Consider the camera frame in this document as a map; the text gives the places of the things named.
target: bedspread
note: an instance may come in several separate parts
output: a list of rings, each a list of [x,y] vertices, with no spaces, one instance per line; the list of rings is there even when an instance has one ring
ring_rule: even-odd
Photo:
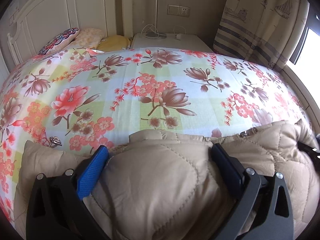
[[[0,207],[13,199],[26,140],[93,153],[144,129],[227,136],[272,121],[307,118],[278,73],[214,53],[144,48],[35,56],[18,65],[0,96]]]

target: window frame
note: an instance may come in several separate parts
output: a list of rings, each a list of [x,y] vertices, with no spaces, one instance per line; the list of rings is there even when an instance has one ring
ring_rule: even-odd
[[[289,59],[293,64],[296,64],[301,51],[303,49],[303,45],[306,41],[306,37],[308,35],[308,30],[313,30],[316,34],[320,36],[320,16],[317,16],[316,10],[314,10],[311,5],[309,6],[308,17],[306,21],[306,25],[303,29],[301,38],[297,44],[296,49],[294,50],[291,58]]]

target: metal pole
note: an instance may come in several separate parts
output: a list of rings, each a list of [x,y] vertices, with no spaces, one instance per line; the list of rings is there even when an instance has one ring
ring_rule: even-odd
[[[157,22],[158,22],[158,0],[155,0],[155,20],[154,20],[154,26],[155,26],[155,31],[157,29]]]

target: pillow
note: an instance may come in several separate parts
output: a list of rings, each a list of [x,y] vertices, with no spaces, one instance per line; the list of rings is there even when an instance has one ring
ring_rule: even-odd
[[[130,41],[128,40],[128,38],[120,35],[114,35],[107,38],[105,41],[101,41],[101,43],[97,47],[97,50],[109,52],[129,48]]]
[[[26,239],[26,219],[33,183],[39,173],[47,177],[60,176],[67,169],[75,169],[81,161],[90,156],[79,156],[58,151],[47,146],[27,141],[19,171],[19,181],[14,195],[15,229]]]
[[[53,52],[58,52],[66,47],[79,34],[78,28],[71,28],[63,33],[55,36],[47,43],[38,53],[38,55],[46,55]]]
[[[99,29],[85,29],[82,30],[77,36],[76,40],[71,42],[65,49],[72,48],[88,48],[95,49],[101,39],[104,37],[104,33]]]

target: white headboard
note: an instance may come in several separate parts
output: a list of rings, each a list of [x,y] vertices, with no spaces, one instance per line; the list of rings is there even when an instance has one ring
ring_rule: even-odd
[[[8,33],[8,45],[17,65],[69,28],[97,28],[105,37],[116,35],[117,18],[123,20],[124,36],[132,37],[132,0],[122,0],[122,17],[116,15],[116,0],[29,0],[15,20],[17,32],[13,37]]]

